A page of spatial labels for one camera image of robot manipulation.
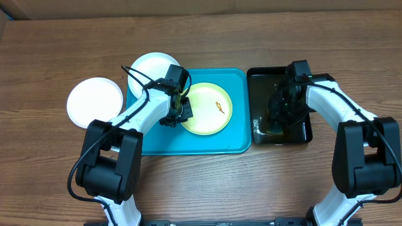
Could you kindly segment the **green yellow sponge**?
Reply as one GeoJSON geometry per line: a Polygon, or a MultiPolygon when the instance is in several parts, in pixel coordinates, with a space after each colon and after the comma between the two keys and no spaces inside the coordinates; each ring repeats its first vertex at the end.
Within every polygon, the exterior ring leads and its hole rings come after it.
{"type": "Polygon", "coordinates": [[[266,133],[273,136],[283,135],[283,126],[276,123],[268,124],[266,133]]]}

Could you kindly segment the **yellow plate with stain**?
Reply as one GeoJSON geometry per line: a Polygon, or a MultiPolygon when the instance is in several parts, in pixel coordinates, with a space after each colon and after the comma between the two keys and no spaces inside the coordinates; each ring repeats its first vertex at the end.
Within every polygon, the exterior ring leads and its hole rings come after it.
{"type": "Polygon", "coordinates": [[[191,86],[187,95],[193,117],[182,123],[182,126],[197,135],[212,135],[228,125],[233,112],[229,94],[213,83],[196,83],[191,86]]]}

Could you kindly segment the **white plate with stain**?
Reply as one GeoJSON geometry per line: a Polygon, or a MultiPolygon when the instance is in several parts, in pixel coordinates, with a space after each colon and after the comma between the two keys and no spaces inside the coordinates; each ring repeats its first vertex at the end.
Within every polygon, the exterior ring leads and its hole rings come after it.
{"type": "Polygon", "coordinates": [[[123,95],[112,80],[102,77],[80,82],[67,99],[67,114],[77,126],[86,129],[95,119],[109,121],[122,109],[123,95]]]}

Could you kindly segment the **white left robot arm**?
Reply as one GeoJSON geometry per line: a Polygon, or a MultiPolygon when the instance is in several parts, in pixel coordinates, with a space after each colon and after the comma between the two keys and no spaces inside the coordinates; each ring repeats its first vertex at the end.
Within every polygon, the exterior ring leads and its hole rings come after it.
{"type": "Polygon", "coordinates": [[[141,85],[142,96],[121,115],[88,125],[67,190],[76,200],[101,204],[105,225],[143,224],[133,193],[144,136],[156,123],[175,127],[193,116],[187,96],[191,85],[186,69],[170,65],[165,77],[141,85]]]}

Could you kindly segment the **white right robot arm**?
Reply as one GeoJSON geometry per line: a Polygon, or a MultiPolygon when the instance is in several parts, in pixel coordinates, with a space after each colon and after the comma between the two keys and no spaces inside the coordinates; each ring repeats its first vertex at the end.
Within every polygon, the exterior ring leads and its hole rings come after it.
{"type": "Polygon", "coordinates": [[[268,131],[284,134],[310,112],[319,113],[335,129],[332,178],[327,196],[309,209],[306,225],[344,225],[365,204],[380,200],[401,186],[399,125],[392,117],[377,117],[357,105],[329,74],[313,75],[307,61],[274,69],[280,81],[268,102],[268,131]]]}

